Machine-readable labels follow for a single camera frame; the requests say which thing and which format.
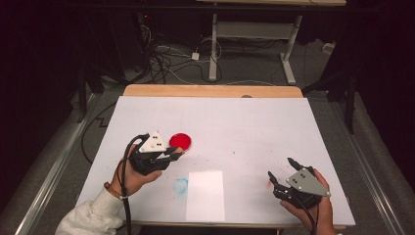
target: bracelet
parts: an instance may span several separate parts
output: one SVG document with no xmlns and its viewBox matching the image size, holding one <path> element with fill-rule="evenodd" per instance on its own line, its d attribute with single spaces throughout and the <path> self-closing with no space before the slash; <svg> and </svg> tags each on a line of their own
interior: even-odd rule
<svg viewBox="0 0 415 235">
<path fill-rule="evenodd" d="M 120 200 L 128 198 L 128 196 L 126 196 L 126 197 L 122 197 L 122 195 L 119 195 L 119 193 L 118 193 L 118 192 L 116 192 L 116 191 L 113 189 L 113 187 L 111 187 L 111 184 L 110 184 L 109 182 L 105 182 L 105 183 L 104 183 L 104 187 L 107 189 L 107 191 L 108 191 L 109 193 L 111 193 L 113 196 L 115 196 L 116 198 L 118 198 L 118 199 L 120 199 Z"/>
</svg>

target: red object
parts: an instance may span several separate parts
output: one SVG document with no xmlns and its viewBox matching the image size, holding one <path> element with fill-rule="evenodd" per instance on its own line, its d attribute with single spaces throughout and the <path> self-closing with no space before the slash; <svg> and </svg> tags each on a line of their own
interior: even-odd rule
<svg viewBox="0 0 415 235">
<path fill-rule="evenodd" d="M 168 143 L 170 147 L 180 147 L 183 151 L 187 151 L 192 144 L 192 139 L 185 133 L 177 133 L 171 136 Z"/>
</svg>

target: gray carpet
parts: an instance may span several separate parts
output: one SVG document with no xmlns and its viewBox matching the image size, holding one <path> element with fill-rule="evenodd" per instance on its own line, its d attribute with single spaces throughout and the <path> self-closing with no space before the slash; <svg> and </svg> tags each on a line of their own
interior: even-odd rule
<svg viewBox="0 0 415 235">
<path fill-rule="evenodd" d="M 188 55 L 192 52 L 188 48 L 176 46 L 175 48 Z M 284 42 L 277 42 L 270 49 L 253 49 L 253 51 L 245 52 L 243 55 L 240 52 L 230 51 L 229 49 L 228 51 L 224 50 L 219 61 L 223 77 L 218 83 L 238 82 L 233 83 L 233 85 L 264 85 L 264 83 L 259 83 L 261 81 L 274 85 L 287 85 L 278 58 L 279 52 L 284 51 L 284 46 Z M 320 41 L 307 46 L 296 45 L 290 62 L 298 81 L 298 87 L 304 87 L 319 79 L 329 59 L 329 56 L 321 53 L 322 46 L 323 43 Z M 177 57 L 170 57 L 170 59 L 174 60 L 175 63 L 185 60 Z M 204 77 L 208 77 L 208 64 L 198 65 L 201 65 Z M 132 70 L 129 70 L 129 72 L 131 75 L 134 74 Z M 165 82 L 168 84 L 183 84 L 186 82 L 207 84 L 201 80 L 200 69 L 195 66 L 178 70 L 175 74 L 169 74 Z M 122 94 L 122 87 L 114 85 L 108 78 L 104 78 L 104 81 L 106 91 L 97 98 L 99 99 L 97 106 L 90 110 L 90 115 L 93 118 L 116 101 L 117 97 Z M 325 92 L 311 92 L 306 97 L 309 100 L 346 196 L 349 198 L 350 208 L 356 220 L 356 225 L 347 228 L 343 233 L 378 235 L 410 234 L 412 231 L 415 231 L 415 216 L 411 213 L 415 210 L 413 191 L 394 164 L 379 133 L 366 115 L 364 105 L 358 95 L 356 96 L 353 119 L 355 134 L 352 136 L 347 133 L 342 122 L 343 104 L 327 102 Z M 109 108 L 106 112 L 99 115 L 99 118 L 94 119 L 85 132 L 84 149 L 91 161 L 93 161 L 98 151 L 106 131 L 105 125 L 111 118 L 113 108 Z M 27 173 L 16 196 L 1 215 L 0 234 L 14 234 L 17 231 L 52 164 L 73 133 L 77 115 L 78 110 L 75 109 L 67 122 L 58 130 L 54 138 L 44 149 L 30 169 L 30 172 Z M 53 234 L 60 220 L 75 205 L 76 198 L 87 176 L 90 163 L 85 159 L 79 141 L 76 142 L 69 156 L 69 164 L 37 226 L 33 229 L 34 234 Z M 377 191 L 373 191 L 371 187 L 374 181 L 366 179 L 365 172 L 367 171 L 365 170 L 367 168 L 361 166 L 358 156 L 363 156 L 365 161 L 367 161 L 366 163 L 371 166 L 375 184 L 381 187 L 381 192 L 385 193 L 386 201 L 390 203 L 390 207 L 398 219 L 398 222 L 390 222 L 402 230 L 393 232 L 391 226 L 386 222 L 388 217 L 379 210 L 379 202 L 376 200 Z M 244 231 L 220 229 L 192 231 L 193 234 L 232 234 L 233 232 L 238 234 L 267 234 L 269 231 L 249 229 Z M 165 230 L 157 227 L 145 227 L 142 230 L 142 234 L 162 233 L 165 233 Z M 307 232 L 304 229 L 286 229 L 284 234 L 307 234 Z"/>
</svg>

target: white sleeve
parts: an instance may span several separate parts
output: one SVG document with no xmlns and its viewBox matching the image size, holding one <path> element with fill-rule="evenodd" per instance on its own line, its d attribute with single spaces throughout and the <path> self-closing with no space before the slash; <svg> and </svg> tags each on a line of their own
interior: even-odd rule
<svg viewBox="0 0 415 235">
<path fill-rule="evenodd" d="M 62 219 L 55 234 L 116 234 L 123 222 L 118 215 L 122 207 L 122 200 L 103 188 L 93 202 L 85 202 L 70 211 Z"/>
</svg>

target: hand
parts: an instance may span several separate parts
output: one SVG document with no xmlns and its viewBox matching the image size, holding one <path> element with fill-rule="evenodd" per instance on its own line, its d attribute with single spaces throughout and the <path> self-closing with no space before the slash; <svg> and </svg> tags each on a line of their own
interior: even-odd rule
<svg viewBox="0 0 415 235">
<path fill-rule="evenodd" d="M 318 172 L 317 169 L 314 170 L 315 177 L 317 180 L 328 190 L 330 189 L 329 184 L 327 183 L 326 179 L 323 175 Z M 307 214 L 303 209 L 297 209 L 292 204 L 287 201 L 281 201 L 280 205 L 283 206 L 288 212 L 292 213 L 295 217 L 297 217 L 302 225 L 311 232 L 312 225 L 311 221 L 308 218 Z M 318 212 L 318 223 L 317 223 L 317 231 L 316 235 L 335 235 L 336 230 L 333 226 L 333 208 L 332 203 L 328 197 L 322 197 L 321 202 L 319 204 L 319 212 Z M 317 220 L 317 206 L 314 206 L 309 210 L 310 214 L 313 216 L 314 221 Z"/>
<path fill-rule="evenodd" d="M 128 152 L 128 156 L 131 154 L 134 147 L 135 145 L 131 146 Z M 119 195 L 122 195 L 122 193 L 121 193 L 121 185 L 119 184 L 118 178 L 119 179 L 122 178 L 123 165 L 124 165 L 124 161 L 121 160 L 119 166 L 115 170 L 113 181 L 111 182 L 111 187 Z M 162 174 L 161 170 L 156 170 L 156 171 L 149 173 L 148 175 L 142 175 L 132 168 L 130 161 L 126 161 L 124 185 L 125 185 L 125 188 L 127 189 L 127 196 L 131 196 L 135 194 L 141 187 L 143 187 L 144 184 L 155 181 L 157 178 L 161 176 L 161 174 Z"/>
</svg>

